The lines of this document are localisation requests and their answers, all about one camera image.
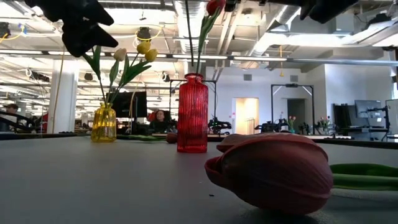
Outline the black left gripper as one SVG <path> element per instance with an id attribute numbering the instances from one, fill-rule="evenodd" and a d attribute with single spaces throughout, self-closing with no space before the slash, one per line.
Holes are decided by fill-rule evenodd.
<path id="1" fill-rule="evenodd" d="M 31 8 L 39 7 L 51 22 L 63 21 L 62 41 L 68 52 L 81 57 L 94 46 L 118 46 L 118 41 L 97 23 L 110 26 L 113 18 L 98 0 L 24 0 Z M 83 26 L 84 22 L 92 25 Z"/>

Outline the red artificial tulip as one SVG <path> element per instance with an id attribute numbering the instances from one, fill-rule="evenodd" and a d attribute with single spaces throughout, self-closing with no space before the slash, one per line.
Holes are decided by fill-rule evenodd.
<path id="1" fill-rule="evenodd" d="M 215 185 L 255 207 L 293 215 L 321 209 L 332 189 L 398 191 L 398 168 L 329 164 L 313 140 L 290 133 L 233 134 L 205 162 Z"/>
<path id="2" fill-rule="evenodd" d="M 117 135 L 120 140 L 144 141 L 144 142 L 157 142 L 166 141 L 167 143 L 174 144 L 177 142 L 176 133 L 154 133 L 150 135 Z"/>
<path id="3" fill-rule="evenodd" d="M 204 16 L 201 22 L 200 36 L 198 38 L 198 57 L 197 57 L 197 67 L 196 73 L 200 70 L 200 59 L 205 39 L 212 29 L 216 19 L 224 9 L 226 0 L 210 0 L 206 5 L 207 16 Z"/>

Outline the cream artificial tulip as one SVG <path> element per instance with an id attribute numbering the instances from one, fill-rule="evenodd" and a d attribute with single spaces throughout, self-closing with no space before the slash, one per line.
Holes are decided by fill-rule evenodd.
<path id="1" fill-rule="evenodd" d="M 101 46 L 97 45 L 95 48 L 92 48 L 91 51 L 92 51 L 92 56 L 89 56 L 87 53 L 84 53 L 83 54 L 83 58 L 86 60 L 86 62 L 90 65 L 91 69 L 96 74 L 97 79 L 99 80 L 99 85 L 100 85 L 100 88 L 101 88 L 103 101 L 106 103 L 107 99 L 106 99 L 106 96 L 105 96 L 105 93 L 104 93 L 103 84 L 102 84 L 102 81 L 101 81 L 101 69 L 100 69 Z"/>
<path id="2" fill-rule="evenodd" d="M 118 72 L 119 72 L 119 63 L 122 62 L 123 60 L 125 60 L 126 56 L 127 56 L 127 49 L 125 49 L 125 48 L 118 49 L 113 54 L 113 58 L 115 59 L 115 63 L 111 67 L 111 70 L 110 70 L 110 73 L 109 73 L 109 96 L 106 97 L 106 102 L 107 103 L 111 102 L 111 99 L 110 99 L 111 90 L 112 90 L 112 87 L 113 87 L 113 83 L 114 83 L 114 81 L 115 81 L 115 79 L 116 79 L 116 77 L 118 75 Z M 121 75 L 121 80 L 120 80 L 120 82 L 118 84 L 117 90 L 119 88 L 122 88 L 126 84 L 125 78 L 126 78 L 126 68 L 123 70 L 123 73 Z"/>

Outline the green flower stem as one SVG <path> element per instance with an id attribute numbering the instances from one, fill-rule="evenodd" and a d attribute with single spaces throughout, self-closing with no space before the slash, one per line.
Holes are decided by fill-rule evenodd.
<path id="1" fill-rule="evenodd" d="M 190 10 L 188 0 L 184 0 L 185 3 L 185 12 L 186 12 L 186 20 L 187 20 L 187 29 L 188 29 L 188 40 L 190 46 L 190 57 L 191 57 L 191 68 L 189 69 L 190 73 L 194 73 L 195 70 L 195 62 L 194 62 L 194 52 L 193 52 L 193 40 L 192 40 L 192 32 L 191 32 L 191 24 L 190 24 Z"/>

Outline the yellow ribbed glass vase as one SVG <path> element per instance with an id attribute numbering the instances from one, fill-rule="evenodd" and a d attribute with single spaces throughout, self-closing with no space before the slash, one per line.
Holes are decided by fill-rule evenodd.
<path id="1" fill-rule="evenodd" d="M 114 142 L 116 133 L 116 112 L 112 103 L 101 103 L 95 111 L 91 140 L 93 142 Z"/>

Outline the red ribbed glass vase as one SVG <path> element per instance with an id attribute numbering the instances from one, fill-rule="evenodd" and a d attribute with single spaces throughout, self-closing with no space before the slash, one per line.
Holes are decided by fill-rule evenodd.
<path id="1" fill-rule="evenodd" d="M 208 87 L 200 74 L 188 73 L 185 78 L 187 81 L 179 91 L 177 151 L 204 153 L 208 138 Z"/>

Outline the black ceiling spotlight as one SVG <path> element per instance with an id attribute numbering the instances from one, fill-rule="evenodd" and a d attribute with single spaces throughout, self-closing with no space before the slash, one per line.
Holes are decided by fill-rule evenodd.
<path id="1" fill-rule="evenodd" d="M 148 27 L 140 27 L 137 31 L 136 37 L 141 42 L 150 41 L 152 37 L 150 34 L 150 29 Z"/>

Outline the white building column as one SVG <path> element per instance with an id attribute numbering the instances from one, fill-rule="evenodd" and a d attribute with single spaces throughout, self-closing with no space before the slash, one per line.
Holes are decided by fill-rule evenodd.
<path id="1" fill-rule="evenodd" d="M 76 60 L 54 60 L 47 121 L 49 134 L 75 129 L 79 65 Z"/>

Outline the black overhead device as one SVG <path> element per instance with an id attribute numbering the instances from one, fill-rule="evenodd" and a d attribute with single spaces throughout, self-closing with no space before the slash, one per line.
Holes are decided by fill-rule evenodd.
<path id="1" fill-rule="evenodd" d="M 0 38 L 6 39 L 11 35 L 8 22 L 0 22 Z"/>

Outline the black background monitor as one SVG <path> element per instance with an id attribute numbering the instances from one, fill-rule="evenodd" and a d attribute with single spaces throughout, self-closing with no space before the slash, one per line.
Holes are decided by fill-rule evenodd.
<path id="1" fill-rule="evenodd" d="M 147 93 L 145 91 L 118 93 L 112 109 L 117 118 L 145 118 L 147 116 Z"/>

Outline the grey horizontal metal bar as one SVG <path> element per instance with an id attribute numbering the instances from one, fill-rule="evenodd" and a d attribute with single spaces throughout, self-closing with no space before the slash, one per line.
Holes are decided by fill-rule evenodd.
<path id="1" fill-rule="evenodd" d="M 19 55 L 28 57 L 30 55 L 38 57 L 56 57 L 72 55 L 63 51 L 39 51 L 39 50 L 16 50 L 16 49 L 0 49 L 1 55 Z M 344 59 L 344 58 L 293 58 L 293 57 L 250 57 L 238 55 L 202 55 L 202 60 L 234 60 L 248 62 L 277 62 L 277 63 L 319 63 L 319 64 L 337 64 L 337 65 L 369 65 L 369 66 L 386 66 L 398 67 L 398 61 L 393 60 L 360 60 L 360 59 Z"/>

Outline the black standing panel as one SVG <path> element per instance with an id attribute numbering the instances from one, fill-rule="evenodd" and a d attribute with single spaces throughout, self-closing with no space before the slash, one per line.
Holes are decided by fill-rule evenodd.
<path id="1" fill-rule="evenodd" d="M 347 104 L 333 104 L 333 118 L 339 130 L 349 128 L 351 126 L 349 106 Z"/>

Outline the dark desk monitor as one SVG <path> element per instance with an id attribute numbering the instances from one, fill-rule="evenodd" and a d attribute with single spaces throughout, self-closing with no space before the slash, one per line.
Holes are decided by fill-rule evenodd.
<path id="1" fill-rule="evenodd" d="M 381 102 L 378 100 L 355 100 L 357 118 L 380 118 Z"/>

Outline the grey desk monitor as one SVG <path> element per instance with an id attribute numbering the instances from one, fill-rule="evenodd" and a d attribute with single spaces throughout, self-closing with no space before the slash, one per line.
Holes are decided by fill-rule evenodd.
<path id="1" fill-rule="evenodd" d="M 398 99 L 386 100 L 391 127 L 398 127 Z"/>

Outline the black metal rig frame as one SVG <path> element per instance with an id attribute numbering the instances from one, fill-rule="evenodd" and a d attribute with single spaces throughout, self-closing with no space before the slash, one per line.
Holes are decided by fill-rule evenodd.
<path id="1" fill-rule="evenodd" d="M 315 134 L 315 92 L 313 85 L 299 85 L 296 83 L 286 83 L 286 84 L 271 84 L 271 120 L 274 121 L 274 95 L 278 90 L 274 91 L 274 87 L 277 86 L 278 89 L 281 87 L 286 88 L 298 88 L 302 87 L 311 97 L 312 97 L 312 134 Z"/>

